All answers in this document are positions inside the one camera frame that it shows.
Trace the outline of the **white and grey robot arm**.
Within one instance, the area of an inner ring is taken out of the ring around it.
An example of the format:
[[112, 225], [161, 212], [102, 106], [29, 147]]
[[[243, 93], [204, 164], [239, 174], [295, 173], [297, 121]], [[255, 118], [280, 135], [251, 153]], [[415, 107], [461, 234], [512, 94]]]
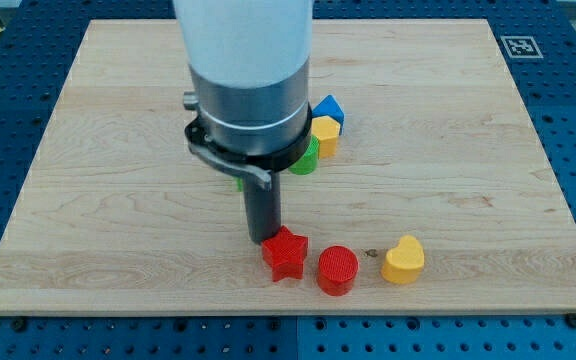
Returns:
[[280, 173], [311, 141], [311, 0], [176, 0], [196, 112], [190, 152], [242, 182], [250, 239], [281, 226]]

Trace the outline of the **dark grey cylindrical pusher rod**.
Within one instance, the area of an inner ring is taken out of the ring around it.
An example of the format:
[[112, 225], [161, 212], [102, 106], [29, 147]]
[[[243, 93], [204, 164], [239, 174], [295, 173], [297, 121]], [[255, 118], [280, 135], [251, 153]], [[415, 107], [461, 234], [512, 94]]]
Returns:
[[243, 197], [249, 237], [253, 243], [259, 245], [275, 236], [281, 227], [280, 175], [271, 173], [269, 190], [244, 180]]

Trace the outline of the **black clamp ring with lever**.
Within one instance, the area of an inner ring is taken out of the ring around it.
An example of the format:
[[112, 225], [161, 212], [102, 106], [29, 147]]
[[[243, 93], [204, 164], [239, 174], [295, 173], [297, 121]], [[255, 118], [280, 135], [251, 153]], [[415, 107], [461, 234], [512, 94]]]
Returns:
[[308, 103], [306, 122], [297, 138], [272, 153], [248, 155], [218, 145], [207, 132], [200, 115], [184, 129], [188, 149], [213, 169], [229, 176], [251, 181], [262, 190], [271, 190], [271, 174], [295, 164], [305, 154], [311, 138], [312, 108]]

